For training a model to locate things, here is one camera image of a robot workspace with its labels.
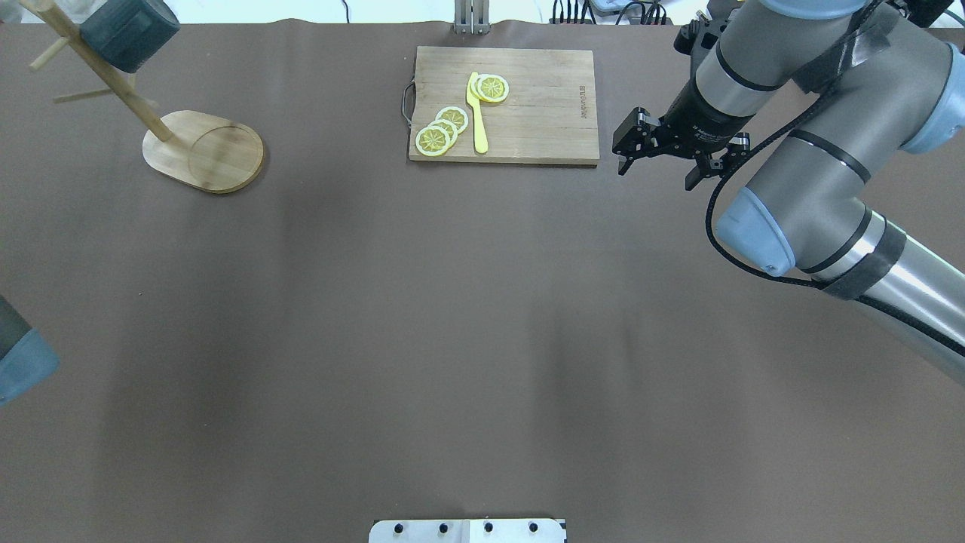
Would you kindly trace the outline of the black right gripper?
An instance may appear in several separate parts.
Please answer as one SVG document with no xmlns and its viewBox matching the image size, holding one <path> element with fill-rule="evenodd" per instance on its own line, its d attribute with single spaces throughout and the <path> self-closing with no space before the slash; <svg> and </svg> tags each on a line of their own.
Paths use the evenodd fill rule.
<svg viewBox="0 0 965 543">
<path fill-rule="evenodd" d="M 734 116 L 708 103 L 697 89 L 695 79 L 682 88 L 661 117 L 642 107 L 633 108 L 614 131 L 612 152 L 618 156 L 617 175 L 624 176 L 635 161 L 673 155 L 693 158 L 696 166 L 685 177 L 685 190 L 693 190 L 703 179 L 723 176 L 747 158 L 750 133 L 738 133 L 752 115 Z M 720 158 L 712 153 L 724 149 Z"/>
</svg>

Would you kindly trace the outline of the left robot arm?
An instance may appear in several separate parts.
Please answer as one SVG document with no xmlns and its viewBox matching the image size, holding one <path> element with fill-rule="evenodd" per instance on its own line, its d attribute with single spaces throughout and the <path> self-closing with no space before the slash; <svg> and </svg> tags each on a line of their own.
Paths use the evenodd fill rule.
<svg viewBox="0 0 965 543">
<path fill-rule="evenodd" d="M 1 405 L 51 376 L 61 360 L 39 331 L 1 299 Z"/>
</svg>

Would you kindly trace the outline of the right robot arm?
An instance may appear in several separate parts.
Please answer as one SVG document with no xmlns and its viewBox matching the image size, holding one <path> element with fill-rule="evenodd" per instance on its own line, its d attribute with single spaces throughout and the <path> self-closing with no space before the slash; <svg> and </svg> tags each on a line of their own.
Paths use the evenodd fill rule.
<svg viewBox="0 0 965 543">
<path fill-rule="evenodd" d="M 724 258 L 879 311 L 882 324 L 963 381 L 963 275 L 862 201 L 896 152 L 963 130 L 963 51 L 884 1 L 713 1 L 675 48 L 691 76 L 660 117 L 616 129 L 637 159 L 693 159 L 717 176 L 704 217 Z"/>
</svg>

